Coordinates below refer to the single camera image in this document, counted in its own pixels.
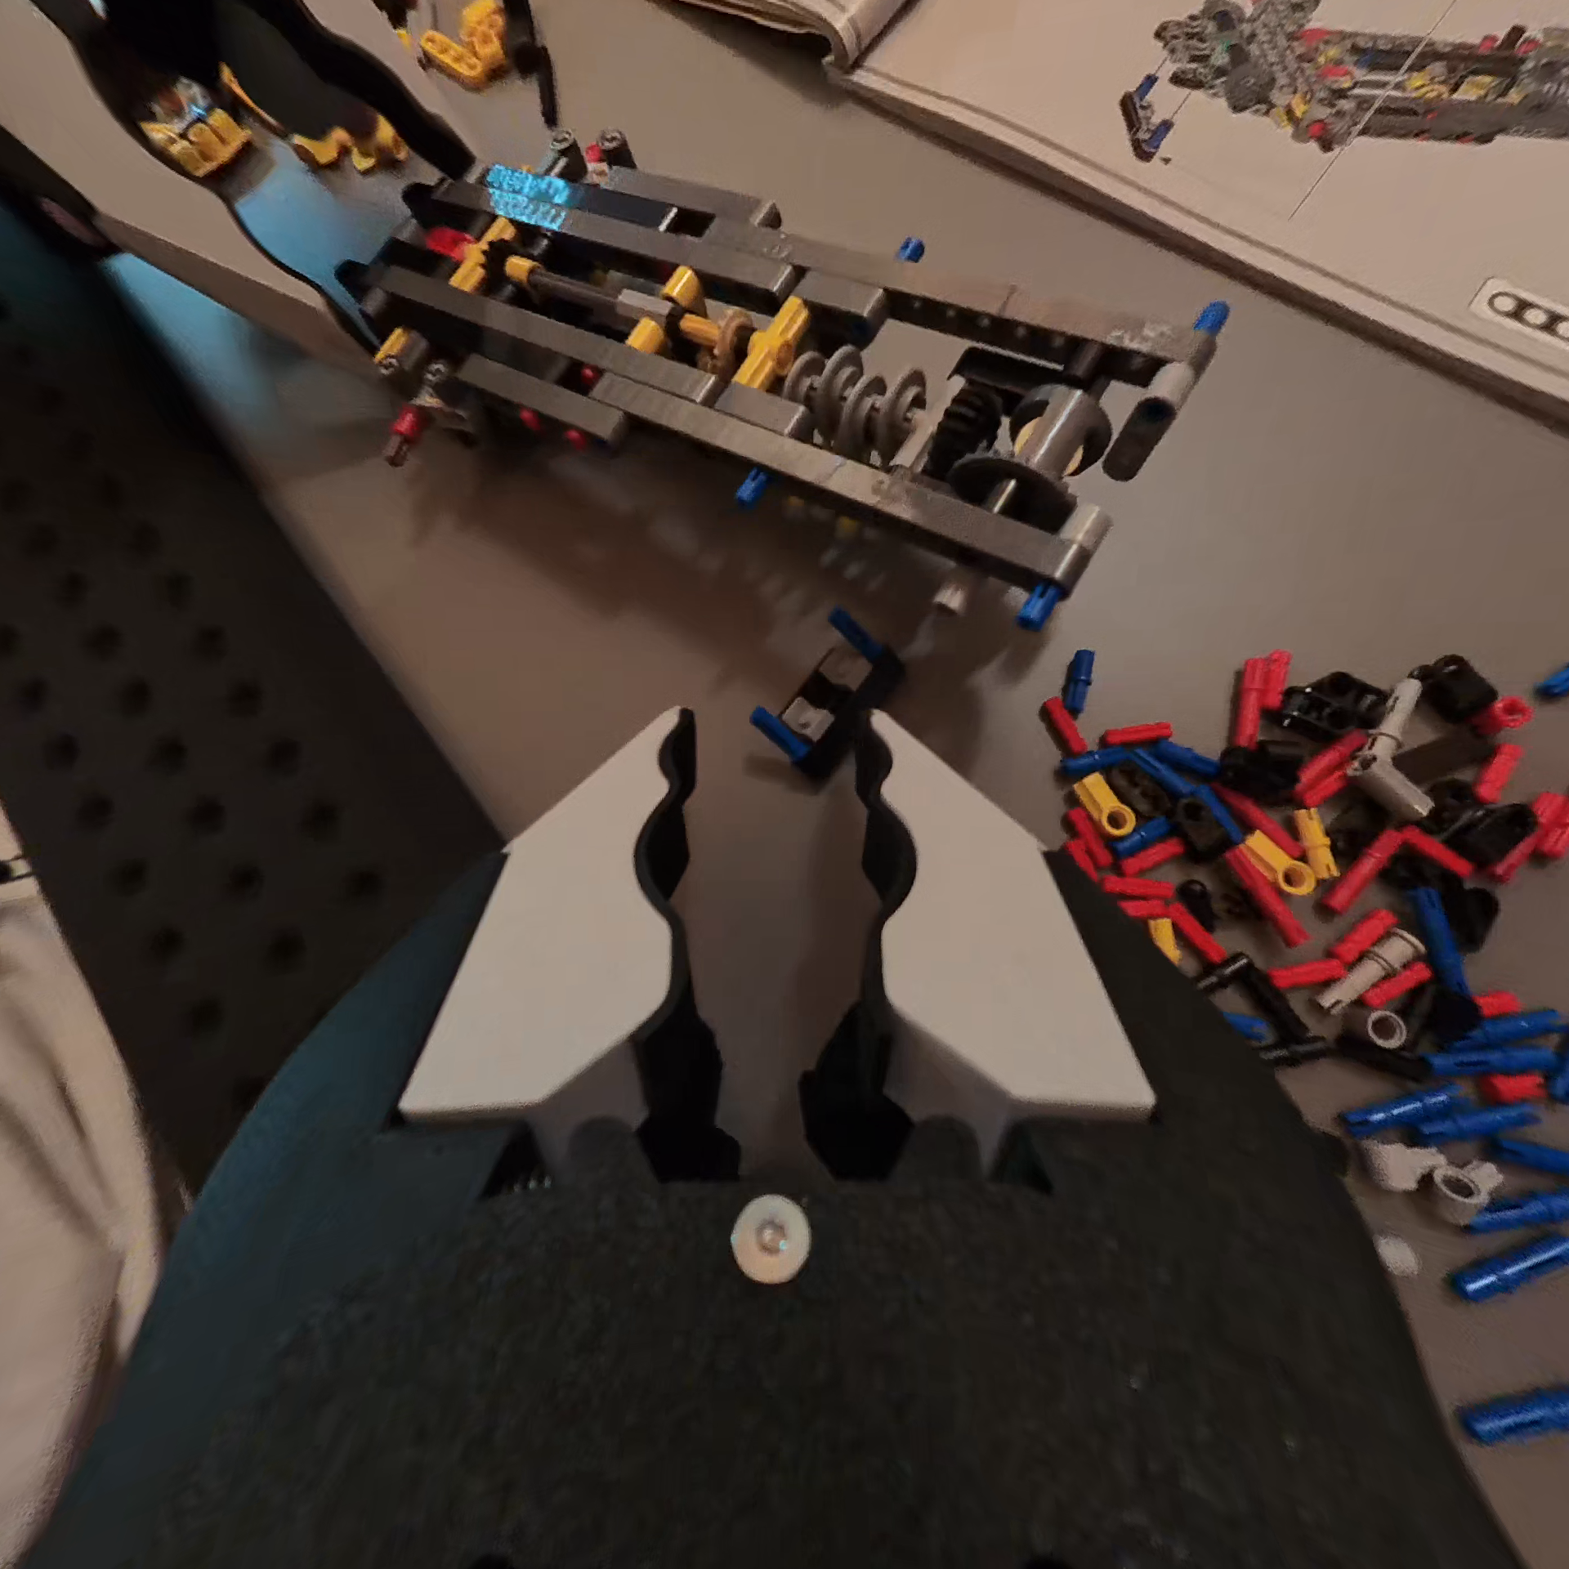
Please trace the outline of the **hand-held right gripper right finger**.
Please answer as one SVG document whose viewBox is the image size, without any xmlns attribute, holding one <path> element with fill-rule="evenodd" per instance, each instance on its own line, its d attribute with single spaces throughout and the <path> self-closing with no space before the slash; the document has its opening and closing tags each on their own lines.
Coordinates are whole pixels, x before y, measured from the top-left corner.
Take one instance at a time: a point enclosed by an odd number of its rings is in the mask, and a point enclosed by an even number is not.
<svg viewBox="0 0 1569 1569">
<path fill-rule="evenodd" d="M 993 1162 L 1014 1126 L 1147 1124 L 1156 1093 L 1035 833 L 885 712 L 857 738 L 880 1093 Z"/>
</svg>

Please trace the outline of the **pile of yellow lego pieces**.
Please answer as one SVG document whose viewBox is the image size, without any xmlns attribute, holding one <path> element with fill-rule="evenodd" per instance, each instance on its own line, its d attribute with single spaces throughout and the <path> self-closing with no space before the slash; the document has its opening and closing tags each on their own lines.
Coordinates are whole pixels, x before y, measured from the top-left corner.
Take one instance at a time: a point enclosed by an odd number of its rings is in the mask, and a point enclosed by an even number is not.
<svg viewBox="0 0 1569 1569">
<path fill-rule="evenodd" d="M 224 6 L 101 4 L 104 37 L 123 56 L 119 73 L 131 123 L 168 164 L 213 181 L 246 157 L 258 138 L 278 144 L 312 174 L 347 166 L 366 177 L 416 159 L 386 123 L 373 131 L 336 129 L 315 140 L 284 133 L 263 118 L 224 63 Z M 405 39 L 409 7 L 394 28 L 418 63 L 416 43 Z"/>
</svg>

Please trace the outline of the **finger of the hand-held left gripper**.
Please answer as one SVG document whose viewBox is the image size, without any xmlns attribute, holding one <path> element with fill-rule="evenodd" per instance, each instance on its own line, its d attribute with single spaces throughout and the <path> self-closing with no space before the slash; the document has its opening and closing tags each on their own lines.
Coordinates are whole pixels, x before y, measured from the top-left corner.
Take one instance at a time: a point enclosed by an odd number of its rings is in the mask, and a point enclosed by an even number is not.
<svg viewBox="0 0 1569 1569">
<path fill-rule="evenodd" d="M 284 133 L 319 140 L 386 123 L 422 162 L 459 177 L 476 149 L 398 39 L 401 19 L 405 4 L 228 2 L 224 63 Z"/>
<path fill-rule="evenodd" d="M 149 148 L 101 95 L 69 28 L 35 4 L 4 4 L 2 39 L 7 179 L 308 355 L 370 372 L 357 312 L 272 258 L 218 190 Z"/>
</svg>

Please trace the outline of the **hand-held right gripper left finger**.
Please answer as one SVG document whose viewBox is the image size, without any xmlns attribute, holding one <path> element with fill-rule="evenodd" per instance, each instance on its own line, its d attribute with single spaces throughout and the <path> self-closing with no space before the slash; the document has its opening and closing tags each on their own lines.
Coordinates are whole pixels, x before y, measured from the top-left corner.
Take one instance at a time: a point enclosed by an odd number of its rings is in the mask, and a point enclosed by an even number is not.
<svg viewBox="0 0 1569 1569">
<path fill-rule="evenodd" d="M 560 1162 L 581 1124 L 648 1124 L 654 1037 L 691 1001 L 695 713 L 674 706 L 502 850 L 398 1100 L 407 1124 L 523 1124 Z"/>
</svg>

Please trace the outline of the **black angled lego lever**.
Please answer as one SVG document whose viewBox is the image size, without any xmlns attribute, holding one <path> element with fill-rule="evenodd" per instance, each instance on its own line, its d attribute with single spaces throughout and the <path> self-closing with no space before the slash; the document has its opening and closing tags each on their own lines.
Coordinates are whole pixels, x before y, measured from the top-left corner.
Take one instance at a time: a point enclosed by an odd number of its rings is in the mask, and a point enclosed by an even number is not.
<svg viewBox="0 0 1569 1569">
<path fill-rule="evenodd" d="M 555 60 L 545 47 L 530 2 L 500 2 L 504 15 L 504 49 L 523 80 L 534 80 L 541 123 L 549 131 L 562 127 Z"/>
</svg>

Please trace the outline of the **lego instruction booklet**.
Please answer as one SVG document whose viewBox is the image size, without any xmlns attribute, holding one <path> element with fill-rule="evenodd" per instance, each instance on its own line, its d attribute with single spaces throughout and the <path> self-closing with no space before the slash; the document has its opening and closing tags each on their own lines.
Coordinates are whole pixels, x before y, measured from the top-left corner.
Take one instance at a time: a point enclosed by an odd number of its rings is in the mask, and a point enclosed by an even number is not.
<svg viewBox="0 0 1569 1569">
<path fill-rule="evenodd" d="M 1548 418 L 1565 2 L 702 4 L 885 110 Z"/>
</svg>

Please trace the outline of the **pile of lego pins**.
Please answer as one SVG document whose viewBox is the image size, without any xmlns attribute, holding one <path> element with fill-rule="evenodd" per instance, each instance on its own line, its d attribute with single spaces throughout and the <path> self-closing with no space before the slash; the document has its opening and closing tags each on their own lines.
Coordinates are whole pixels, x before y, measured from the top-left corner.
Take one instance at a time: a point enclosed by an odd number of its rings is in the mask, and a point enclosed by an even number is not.
<svg viewBox="0 0 1569 1569">
<path fill-rule="evenodd" d="M 1457 1306 L 1565 1285 L 1565 1009 L 1487 988 L 1505 883 L 1565 861 L 1565 792 L 1507 798 L 1533 706 L 1462 656 L 1384 684 L 1248 657 L 1219 751 L 1165 719 L 1091 736 L 1094 654 L 1038 704 L 1063 852 L 1274 1076 L 1380 1098 L 1307 1130 L 1352 1195 L 1451 1238 Z"/>
</svg>

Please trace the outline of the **grey lego chassis assembly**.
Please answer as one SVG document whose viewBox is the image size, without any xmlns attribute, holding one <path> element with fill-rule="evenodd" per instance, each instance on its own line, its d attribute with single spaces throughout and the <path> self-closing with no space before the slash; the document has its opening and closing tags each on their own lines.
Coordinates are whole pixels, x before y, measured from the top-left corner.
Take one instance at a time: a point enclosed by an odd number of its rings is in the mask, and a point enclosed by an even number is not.
<svg viewBox="0 0 1569 1569">
<path fill-rule="evenodd" d="M 941 613 L 997 583 L 1033 633 L 1111 530 L 1076 482 L 1139 476 L 1231 314 L 1177 327 L 930 271 L 913 237 L 812 241 L 773 202 L 639 166 L 618 129 L 401 204 L 336 265 L 403 398 L 390 465 L 480 415 L 583 448 L 670 439 L 734 461 L 738 506 L 773 486 L 941 560 Z"/>
</svg>

